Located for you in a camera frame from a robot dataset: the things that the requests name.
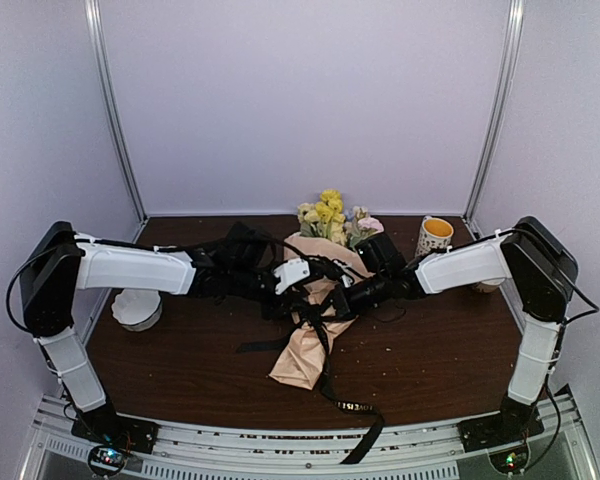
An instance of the pink flower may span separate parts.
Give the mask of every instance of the pink flower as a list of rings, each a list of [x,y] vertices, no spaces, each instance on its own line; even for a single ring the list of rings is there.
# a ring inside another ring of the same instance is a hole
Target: pink flower
[[[384,227],[382,226],[382,223],[380,223],[380,220],[373,217],[361,218],[358,220],[358,226],[364,229],[373,228],[378,233],[384,232]]]

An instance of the bouquet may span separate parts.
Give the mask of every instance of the bouquet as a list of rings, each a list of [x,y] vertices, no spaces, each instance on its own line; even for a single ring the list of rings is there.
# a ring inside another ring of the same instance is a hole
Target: bouquet
[[[345,210],[338,190],[325,190],[318,203],[298,205],[298,221],[300,236],[326,238],[352,250],[365,238],[384,231],[366,207]]]

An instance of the robotic arm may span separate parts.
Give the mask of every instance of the robotic arm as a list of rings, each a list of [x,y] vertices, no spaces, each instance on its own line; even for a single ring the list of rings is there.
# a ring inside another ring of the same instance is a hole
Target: robotic arm
[[[357,246],[367,270],[375,273],[353,284],[346,267],[320,257],[300,256],[258,268],[275,241],[236,224],[227,237],[194,247],[138,247],[75,233],[67,222],[54,224],[22,269],[20,285],[26,329],[41,346],[76,407],[77,436],[115,442],[126,433],[133,449],[149,453],[157,426],[120,417],[106,394],[85,348],[73,329],[71,305],[76,289],[133,288],[173,295],[237,295],[260,302],[263,316],[282,318],[302,312],[302,285],[317,278],[338,281],[322,307],[336,319],[349,319],[389,298],[418,299],[449,288],[512,278],[524,304],[526,328],[516,368],[500,412],[460,424],[465,449],[489,448],[517,440],[533,430],[535,404],[555,363],[571,282],[573,257],[533,217],[513,230],[465,247],[447,249],[407,264],[386,234]]]

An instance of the metal frame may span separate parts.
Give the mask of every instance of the metal frame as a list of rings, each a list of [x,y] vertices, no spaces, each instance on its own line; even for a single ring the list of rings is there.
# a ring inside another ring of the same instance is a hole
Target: metal frame
[[[491,118],[489,119],[489,127],[487,135],[482,146],[482,154],[476,179],[471,189],[469,202],[464,213],[464,217],[469,225],[473,225],[476,208],[480,195],[484,189],[484,184],[491,167],[491,162],[496,149],[498,135],[504,120],[505,106],[513,75],[515,73],[516,63],[518,60],[518,52],[520,50],[520,38],[522,36],[522,21],[524,18],[524,0],[511,0],[509,7],[509,22],[507,24],[507,32],[505,34],[504,48],[502,52],[502,62],[500,64],[500,76],[496,88],[496,95],[493,101],[491,110]]]
[[[579,478],[599,479],[573,398],[565,394],[556,400],[563,420],[562,431],[569,439],[568,453]],[[20,480],[41,478],[46,452],[78,462],[86,460],[93,444],[71,436],[73,422],[63,413],[65,405],[65,400],[43,398],[31,428],[31,448],[23,456]],[[548,400],[540,402],[538,408],[546,430],[533,438],[548,438],[554,433],[557,418]],[[459,478],[457,462],[487,453],[486,450],[464,452],[457,429],[460,420],[463,419],[386,428],[364,462],[356,465],[340,465],[338,461],[347,449],[355,446],[365,433],[363,429],[247,430],[156,421],[160,429],[154,453],[137,454],[124,472],[156,480],[297,480],[299,477],[454,480]]]
[[[107,110],[107,119],[109,123],[109,129],[111,131],[111,137],[113,138],[116,154],[118,156],[118,162],[120,163],[122,174],[124,176],[124,182],[129,196],[131,197],[131,201],[133,202],[133,208],[136,216],[138,217],[139,222],[144,222],[147,219],[147,214],[142,204],[142,199],[140,198],[138,184],[133,174],[131,161],[129,160],[129,151],[127,149],[127,144],[122,132],[120,114],[118,113],[118,106],[116,104],[113,91],[113,82],[111,81],[111,72],[109,70],[109,60],[107,59],[104,33],[102,31],[99,0],[85,0],[85,9],[87,14],[89,34],[91,36],[93,51],[95,53],[96,62],[98,65],[100,86],[102,87],[102,96],[104,98],[105,108]]]

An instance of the white wall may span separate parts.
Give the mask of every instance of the white wall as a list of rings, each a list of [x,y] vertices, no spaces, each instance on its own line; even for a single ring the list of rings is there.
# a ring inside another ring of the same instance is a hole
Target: white wall
[[[578,284],[600,304],[600,1],[527,2],[519,64],[477,220],[489,231],[527,214],[575,255]],[[565,382],[600,463],[600,314],[569,327],[554,383]]]
[[[289,212],[333,187],[382,213],[462,212],[508,9],[507,0],[103,2],[147,211]]]
[[[96,72],[83,2],[0,0],[0,479],[14,478],[41,394],[55,391],[7,320],[7,282],[56,220],[110,238],[136,228]],[[80,329],[97,294],[78,299]]]

